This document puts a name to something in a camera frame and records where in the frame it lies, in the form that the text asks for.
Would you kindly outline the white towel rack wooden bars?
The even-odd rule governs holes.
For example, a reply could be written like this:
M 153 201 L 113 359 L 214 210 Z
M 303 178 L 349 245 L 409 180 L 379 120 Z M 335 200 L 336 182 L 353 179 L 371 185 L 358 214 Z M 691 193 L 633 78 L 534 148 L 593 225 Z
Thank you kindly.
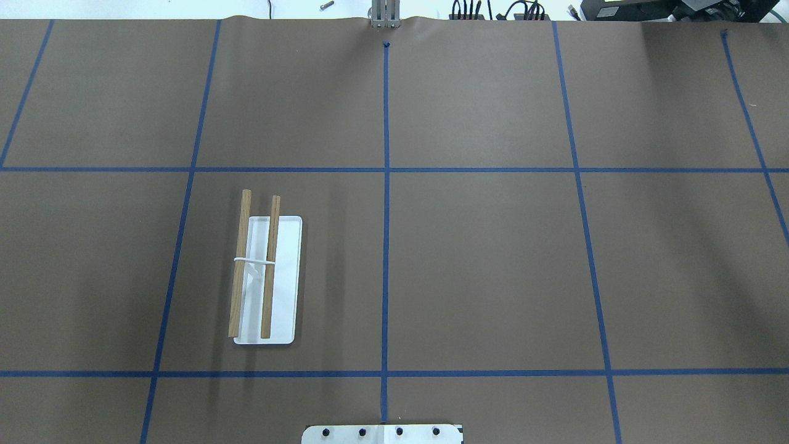
M 303 220 L 280 213 L 253 216 L 253 192 L 240 192 L 228 337 L 235 345 L 290 345 L 296 337 Z

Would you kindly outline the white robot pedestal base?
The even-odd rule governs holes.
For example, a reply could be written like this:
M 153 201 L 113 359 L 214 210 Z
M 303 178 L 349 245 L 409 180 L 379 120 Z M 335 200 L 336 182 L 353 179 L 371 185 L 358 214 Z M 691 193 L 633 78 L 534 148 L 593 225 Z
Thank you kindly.
M 307 427 L 301 443 L 464 443 L 462 425 L 369 424 Z

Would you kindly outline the brown paper table cover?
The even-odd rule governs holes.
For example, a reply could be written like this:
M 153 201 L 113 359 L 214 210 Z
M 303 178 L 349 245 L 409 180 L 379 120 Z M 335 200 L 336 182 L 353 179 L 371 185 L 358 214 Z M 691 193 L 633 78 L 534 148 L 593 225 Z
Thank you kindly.
M 303 220 L 235 345 L 240 192 Z M 2 442 L 787 442 L 787 26 L 2 21 Z

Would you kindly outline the aluminium frame post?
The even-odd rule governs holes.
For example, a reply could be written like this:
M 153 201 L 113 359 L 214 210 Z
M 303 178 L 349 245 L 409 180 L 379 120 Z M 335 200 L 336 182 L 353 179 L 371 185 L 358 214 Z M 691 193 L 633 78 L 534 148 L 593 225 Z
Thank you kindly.
M 373 0 L 369 9 L 371 27 L 395 29 L 402 25 L 400 0 Z

